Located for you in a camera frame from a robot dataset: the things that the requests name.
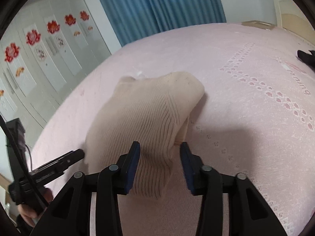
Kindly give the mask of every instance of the hand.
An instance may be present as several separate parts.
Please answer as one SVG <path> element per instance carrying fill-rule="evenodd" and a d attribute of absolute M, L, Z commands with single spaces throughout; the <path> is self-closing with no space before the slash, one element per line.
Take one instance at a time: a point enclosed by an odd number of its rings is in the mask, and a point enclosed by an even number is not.
<path fill-rule="evenodd" d="M 44 198 L 46 199 L 46 201 L 48 203 L 52 202 L 54 199 L 53 193 L 49 188 L 46 188 L 45 193 L 43 194 Z M 24 219 L 24 221 L 32 227 L 35 227 L 35 223 L 33 222 L 32 218 L 35 219 L 39 219 L 41 218 L 42 214 L 37 215 L 37 213 L 28 205 L 26 204 L 20 204 L 18 205 L 18 211 L 21 214 L 21 217 Z"/>

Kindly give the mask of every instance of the pink blanket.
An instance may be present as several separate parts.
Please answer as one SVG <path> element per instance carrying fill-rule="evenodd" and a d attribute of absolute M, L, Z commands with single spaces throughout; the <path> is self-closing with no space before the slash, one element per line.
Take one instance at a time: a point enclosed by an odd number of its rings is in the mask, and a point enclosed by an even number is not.
<path fill-rule="evenodd" d="M 298 49 L 314 47 L 283 29 L 235 24 L 176 29 L 129 44 L 60 106 L 32 151 L 33 166 L 83 145 L 122 76 L 187 71 L 206 91 L 190 117 L 193 152 L 220 173 L 246 173 L 287 234 L 298 235 L 315 210 L 315 74 L 296 58 Z M 125 236 L 195 234 L 201 199 L 187 190 L 178 157 L 175 164 L 164 200 L 119 197 Z M 48 185 L 54 194 L 77 168 Z"/>

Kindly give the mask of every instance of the black cable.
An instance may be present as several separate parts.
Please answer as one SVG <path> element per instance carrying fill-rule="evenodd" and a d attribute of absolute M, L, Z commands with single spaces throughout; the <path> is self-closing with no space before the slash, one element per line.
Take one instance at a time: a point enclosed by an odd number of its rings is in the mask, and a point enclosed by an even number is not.
<path fill-rule="evenodd" d="M 39 192 L 39 190 L 37 189 L 35 183 L 33 182 L 33 180 L 31 179 L 31 177 L 28 174 L 28 169 L 25 167 L 23 160 L 19 154 L 18 151 L 18 146 L 16 145 L 10 130 L 8 129 L 4 119 L 2 118 L 2 116 L 0 115 L 0 126 L 4 132 L 4 134 L 7 136 L 9 143 L 12 146 L 12 149 L 15 153 L 16 158 L 18 159 L 19 165 L 21 166 L 21 169 L 23 170 L 24 176 L 26 177 L 27 181 L 29 182 L 29 184 L 32 186 L 35 194 L 39 197 L 39 199 L 44 203 L 44 205 L 46 207 L 48 207 L 48 202 L 45 200 L 45 198 L 43 197 L 43 195 Z"/>
<path fill-rule="evenodd" d="M 27 145 L 27 144 L 25 144 L 25 146 L 26 146 L 26 148 L 27 148 L 27 150 L 28 150 L 28 154 L 29 154 L 29 156 L 30 156 L 30 161 L 31 161 L 31 171 L 32 171 L 32 170 L 33 170 L 33 161 L 32 161 L 31 152 L 30 152 L 30 149 L 28 148 L 28 145 Z"/>

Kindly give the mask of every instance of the silver screw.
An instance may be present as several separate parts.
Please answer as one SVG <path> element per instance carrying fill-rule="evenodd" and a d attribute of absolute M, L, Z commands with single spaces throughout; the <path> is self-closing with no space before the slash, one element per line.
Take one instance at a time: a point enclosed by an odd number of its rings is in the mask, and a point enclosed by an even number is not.
<path fill-rule="evenodd" d="M 118 169 L 118 165 L 116 165 L 116 164 L 112 164 L 109 166 L 109 170 L 111 170 L 111 171 L 115 171 L 117 169 Z"/>
<path fill-rule="evenodd" d="M 240 180 L 245 180 L 246 177 L 247 177 L 247 176 L 246 176 L 244 173 L 238 173 L 238 174 L 237 174 L 237 178 L 240 179 Z"/>
<path fill-rule="evenodd" d="M 202 169 L 203 171 L 211 171 L 211 170 L 212 170 L 212 168 L 211 168 L 210 166 L 208 166 L 208 165 L 203 165 L 203 166 L 201 167 L 201 169 Z"/>
<path fill-rule="evenodd" d="M 75 178 L 80 178 L 82 175 L 83 175 L 83 173 L 80 171 L 74 173 Z"/>

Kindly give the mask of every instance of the red flower sticker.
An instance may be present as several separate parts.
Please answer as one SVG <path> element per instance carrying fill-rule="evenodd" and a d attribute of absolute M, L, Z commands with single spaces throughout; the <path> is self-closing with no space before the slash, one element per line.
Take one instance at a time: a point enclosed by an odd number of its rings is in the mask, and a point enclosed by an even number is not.
<path fill-rule="evenodd" d="M 89 20 L 90 15 L 88 15 L 86 11 L 80 11 L 80 17 L 82 20 L 86 21 L 86 20 Z"/>
<path fill-rule="evenodd" d="M 65 15 L 65 21 L 66 21 L 66 24 L 68 24 L 69 26 L 73 25 L 76 23 L 76 18 L 74 18 L 72 16 L 72 14 L 69 14 L 69 15 Z"/>
<path fill-rule="evenodd" d="M 32 32 L 28 32 L 26 35 L 26 43 L 28 43 L 29 45 L 34 45 L 36 42 L 40 41 L 40 36 L 41 34 L 39 34 L 37 32 L 37 30 L 32 30 Z"/>
<path fill-rule="evenodd" d="M 4 61 L 10 63 L 12 62 L 13 58 L 19 55 L 19 47 L 16 46 L 16 44 L 13 42 L 10 44 L 10 46 L 6 47 L 4 54 L 5 54 Z"/>
<path fill-rule="evenodd" d="M 47 31 L 51 34 L 56 33 L 60 30 L 60 24 L 58 24 L 55 20 L 47 23 Z"/>

